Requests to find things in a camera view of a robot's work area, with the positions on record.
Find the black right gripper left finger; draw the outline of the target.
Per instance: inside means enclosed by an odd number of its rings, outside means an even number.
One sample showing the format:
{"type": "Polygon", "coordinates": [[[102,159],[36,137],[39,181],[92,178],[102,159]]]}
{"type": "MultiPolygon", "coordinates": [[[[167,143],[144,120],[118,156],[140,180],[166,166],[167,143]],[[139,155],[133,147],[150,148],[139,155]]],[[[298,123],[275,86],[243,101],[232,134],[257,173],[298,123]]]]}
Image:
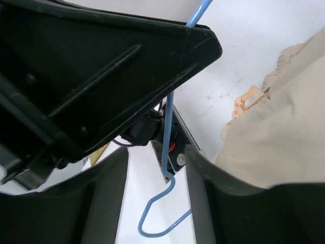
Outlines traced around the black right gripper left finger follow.
{"type": "Polygon", "coordinates": [[[1,243],[114,243],[127,166],[121,147],[42,192],[1,194],[1,243]]]}

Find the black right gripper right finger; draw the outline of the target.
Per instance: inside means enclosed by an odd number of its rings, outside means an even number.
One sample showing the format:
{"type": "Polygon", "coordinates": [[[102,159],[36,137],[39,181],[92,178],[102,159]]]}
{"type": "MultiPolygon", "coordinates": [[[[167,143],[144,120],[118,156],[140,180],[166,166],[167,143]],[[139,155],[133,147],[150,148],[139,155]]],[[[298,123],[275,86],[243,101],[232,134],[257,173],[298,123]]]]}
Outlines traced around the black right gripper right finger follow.
{"type": "Polygon", "coordinates": [[[324,184],[251,186],[185,147],[197,243],[324,243],[324,184]]]}

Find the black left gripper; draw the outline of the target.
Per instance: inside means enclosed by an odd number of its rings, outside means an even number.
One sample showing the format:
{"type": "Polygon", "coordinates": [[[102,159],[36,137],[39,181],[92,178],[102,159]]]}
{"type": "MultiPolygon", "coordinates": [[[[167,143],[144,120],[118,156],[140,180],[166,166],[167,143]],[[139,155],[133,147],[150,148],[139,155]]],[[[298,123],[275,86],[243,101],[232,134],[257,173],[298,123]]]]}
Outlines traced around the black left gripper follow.
{"type": "Polygon", "coordinates": [[[3,182],[42,185],[218,60],[207,26],[63,1],[1,1],[3,182]]]}

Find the beige trousers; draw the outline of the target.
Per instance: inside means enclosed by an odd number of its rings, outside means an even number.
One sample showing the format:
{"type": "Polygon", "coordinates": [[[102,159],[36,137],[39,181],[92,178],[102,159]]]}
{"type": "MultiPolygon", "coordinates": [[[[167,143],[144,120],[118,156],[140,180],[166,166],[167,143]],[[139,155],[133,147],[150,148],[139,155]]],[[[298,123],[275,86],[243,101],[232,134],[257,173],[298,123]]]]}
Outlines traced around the beige trousers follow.
{"type": "Polygon", "coordinates": [[[324,30],[281,51],[276,69],[235,100],[214,164],[260,188],[324,182],[324,30]]]}

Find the light blue wire hanger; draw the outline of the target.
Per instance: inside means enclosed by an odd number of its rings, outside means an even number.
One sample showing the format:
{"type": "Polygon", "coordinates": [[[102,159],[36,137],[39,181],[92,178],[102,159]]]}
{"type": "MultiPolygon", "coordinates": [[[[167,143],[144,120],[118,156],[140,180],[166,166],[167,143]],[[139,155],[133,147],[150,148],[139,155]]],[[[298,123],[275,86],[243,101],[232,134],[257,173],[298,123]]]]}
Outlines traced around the light blue wire hanger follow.
{"type": "Polygon", "coordinates": [[[162,156],[161,156],[161,172],[163,177],[170,180],[170,185],[161,193],[153,196],[146,204],[142,216],[138,223],[138,232],[141,236],[146,238],[160,238],[162,236],[170,233],[174,228],[176,228],[182,221],[184,221],[190,214],[192,214],[192,210],[189,209],[186,213],[184,213],[179,219],[177,219],[171,226],[159,233],[148,233],[144,231],[143,224],[146,220],[146,217],[150,211],[151,206],[157,202],[159,199],[165,197],[167,194],[171,193],[173,188],[175,187],[176,180],[173,174],[171,174],[167,170],[168,165],[168,155],[170,148],[170,140],[171,140],[171,130],[172,130],[172,118],[173,118],[173,100],[174,100],[174,92],[170,92],[167,95],[167,104],[165,110],[165,125],[164,125],[164,136],[163,136],[163,144],[162,144],[162,156]]]}

